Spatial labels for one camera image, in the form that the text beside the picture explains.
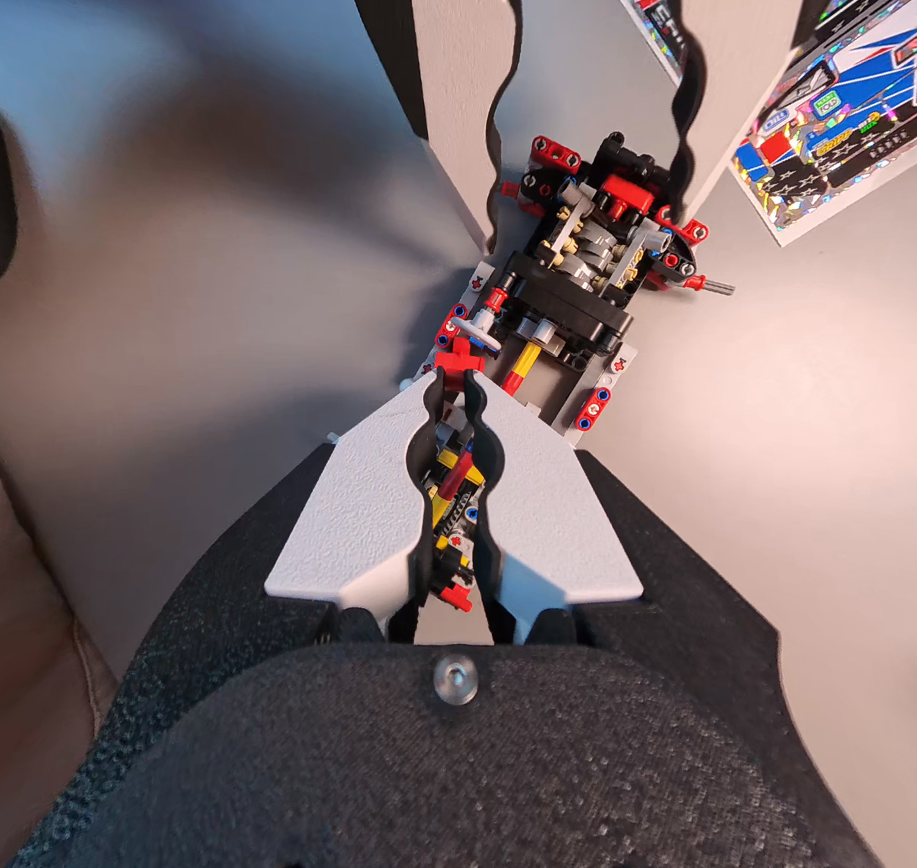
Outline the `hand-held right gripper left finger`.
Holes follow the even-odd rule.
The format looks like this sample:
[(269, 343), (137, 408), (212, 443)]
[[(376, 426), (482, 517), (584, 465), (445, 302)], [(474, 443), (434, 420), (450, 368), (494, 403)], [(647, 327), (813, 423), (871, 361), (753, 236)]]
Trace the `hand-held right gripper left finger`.
[(340, 436), (265, 581), (268, 595), (369, 610), (390, 640), (415, 639), (433, 550), (421, 478), (436, 457), (438, 416), (432, 371)]

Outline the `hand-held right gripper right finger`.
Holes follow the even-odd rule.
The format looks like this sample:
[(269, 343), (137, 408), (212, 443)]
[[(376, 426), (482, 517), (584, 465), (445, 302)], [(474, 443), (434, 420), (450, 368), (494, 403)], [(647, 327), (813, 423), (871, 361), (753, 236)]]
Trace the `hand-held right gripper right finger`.
[(465, 375), (484, 477), (474, 571), (522, 645), (543, 610), (638, 599), (643, 585), (571, 445), (479, 371)]

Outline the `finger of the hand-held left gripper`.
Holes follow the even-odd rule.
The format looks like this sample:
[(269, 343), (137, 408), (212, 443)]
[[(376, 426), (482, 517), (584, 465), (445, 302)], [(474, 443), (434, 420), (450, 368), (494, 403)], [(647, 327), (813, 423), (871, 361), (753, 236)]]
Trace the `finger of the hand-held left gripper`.
[(670, 168), (673, 215), (684, 220), (704, 202), (785, 71), (803, 0), (668, 2), (684, 39)]
[(411, 0), (427, 150), (484, 254), (496, 242), (501, 167), (494, 113), (518, 64), (520, 0)]

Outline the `red lego seat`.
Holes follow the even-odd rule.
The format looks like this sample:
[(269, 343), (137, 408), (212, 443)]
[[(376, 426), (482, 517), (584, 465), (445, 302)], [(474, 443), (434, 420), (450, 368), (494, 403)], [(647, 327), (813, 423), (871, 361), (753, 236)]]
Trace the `red lego seat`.
[(468, 337), (458, 336), (451, 341), (451, 350), (437, 353), (434, 367), (442, 369), (446, 392), (463, 392), (467, 370), (485, 370), (486, 357), (482, 348)]

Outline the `grey lego steering wheel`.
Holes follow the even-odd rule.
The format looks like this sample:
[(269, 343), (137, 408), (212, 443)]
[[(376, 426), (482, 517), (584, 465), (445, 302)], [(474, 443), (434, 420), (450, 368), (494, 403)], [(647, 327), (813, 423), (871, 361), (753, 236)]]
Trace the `grey lego steering wheel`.
[(452, 319), (453, 323), (461, 330), (466, 332), (471, 339), (476, 340), (484, 347), (498, 354), (501, 350), (501, 342), (490, 334), (490, 329), (495, 323), (496, 315), (488, 308), (481, 308), (474, 317)]

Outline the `lego car chassis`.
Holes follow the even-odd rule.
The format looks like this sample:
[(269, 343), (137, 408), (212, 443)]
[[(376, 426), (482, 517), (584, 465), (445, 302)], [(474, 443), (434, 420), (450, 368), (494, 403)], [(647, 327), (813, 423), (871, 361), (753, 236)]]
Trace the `lego car chassis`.
[[(432, 512), (429, 594), (454, 609), (471, 610), (471, 589), (480, 592), (473, 555), (485, 489), (473, 461), (465, 389), (446, 392), (443, 370), (434, 367), (437, 353), (450, 351), (458, 336), (482, 348), (486, 363), (479, 372), (574, 449), (643, 585), (638, 599), (543, 610), (530, 633), (538, 618), (573, 619), (581, 608), (647, 601), (640, 578), (645, 565), (630, 553), (636, 539), (623, 537), (618, 528), (630, 518), (616, 509), (618, 499), (628, 503), (633, 497), (582, 450), (582, 442), (610, 414), (614, 388), (636, 358), (627, 336), (638, 293), (734, 292), (697, 268), (696, 248), (708, 237), (708, 227), (695, 219), (674, 220), (671, 204), (662, 203), (662, 170), (651, 156), (629, 149), (621, 133), (603, 140), (589, 159), (537, 135), (521, 176), (502, 187), (502, 196), (533, 215), (534, 230), (501, 266), (482, 263), (473, 272), (415, 377), (439, 372), (436, 457), (421, 485)], [(498, 354), (452, 321), (474, 317), (481, 308), (496, 315), (490, 334), (501, 342)], [(468, 371), (478, 370), (465, 375)], [(481, 593), (480, 599), (494, 640), (513, 642), (514, 619), (494, 604), (500, 613), (489, 622)]]

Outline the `holographic sticker sheet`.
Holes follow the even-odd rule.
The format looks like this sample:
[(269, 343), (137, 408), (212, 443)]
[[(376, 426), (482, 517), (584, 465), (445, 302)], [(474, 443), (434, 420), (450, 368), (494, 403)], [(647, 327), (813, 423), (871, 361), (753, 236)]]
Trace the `holographic sticker sheet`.
[[(679, 88), (668, 0), (620, 1)], [(781, 243), (915, 164), (915, 12), (915, 0), (803, 0), (789, 63), (724, 167)]]

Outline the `person's tan trousers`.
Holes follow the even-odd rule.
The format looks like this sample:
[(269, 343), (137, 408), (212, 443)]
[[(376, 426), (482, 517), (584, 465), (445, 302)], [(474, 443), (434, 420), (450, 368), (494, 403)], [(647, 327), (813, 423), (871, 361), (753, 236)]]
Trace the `person's tan trousers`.
[(52, 576), (2, 472), (2, 863), (73, 778), (116, 690), (117, 679)]

